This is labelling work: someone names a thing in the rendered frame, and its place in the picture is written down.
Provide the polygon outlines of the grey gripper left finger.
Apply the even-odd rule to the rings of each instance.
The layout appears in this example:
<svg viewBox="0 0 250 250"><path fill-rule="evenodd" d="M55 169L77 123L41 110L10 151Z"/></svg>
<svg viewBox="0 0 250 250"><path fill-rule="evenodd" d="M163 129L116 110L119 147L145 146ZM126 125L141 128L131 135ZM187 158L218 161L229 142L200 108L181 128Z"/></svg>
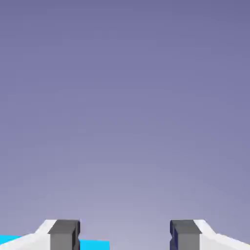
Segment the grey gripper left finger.
<svg viewBox="0 0 250 250"><path fill-rule="evenodd" d="M34 233L0 236L0 250L81 250L80 232L80 220L46 219Z"/></svg>

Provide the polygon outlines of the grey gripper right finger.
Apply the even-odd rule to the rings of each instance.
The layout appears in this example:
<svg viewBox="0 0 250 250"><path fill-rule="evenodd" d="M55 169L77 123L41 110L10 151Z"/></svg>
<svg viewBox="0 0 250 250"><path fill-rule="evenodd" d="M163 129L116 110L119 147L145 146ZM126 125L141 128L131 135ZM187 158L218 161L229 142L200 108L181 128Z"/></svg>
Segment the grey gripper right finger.
<svg viewBox="0 0 250 250"><path fill-rule="evenodd" d="M250 250L250 244L216 233L204 219L171 220L169 250Z"/></svg>

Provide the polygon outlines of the large cyan box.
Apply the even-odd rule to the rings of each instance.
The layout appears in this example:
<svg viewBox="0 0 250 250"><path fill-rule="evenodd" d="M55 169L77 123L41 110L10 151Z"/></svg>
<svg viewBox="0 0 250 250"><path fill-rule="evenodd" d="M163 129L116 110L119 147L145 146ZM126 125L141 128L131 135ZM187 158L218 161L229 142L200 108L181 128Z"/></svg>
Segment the large cyan box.
<svg viewBox="0 0 250 250"><path fill-rule="evenodd" d="M20 236L13 235L0 235L0 245L20 238ZM100 241L100 240L82 240L80 239L81 250L110 250L109 241Z"/></svg>

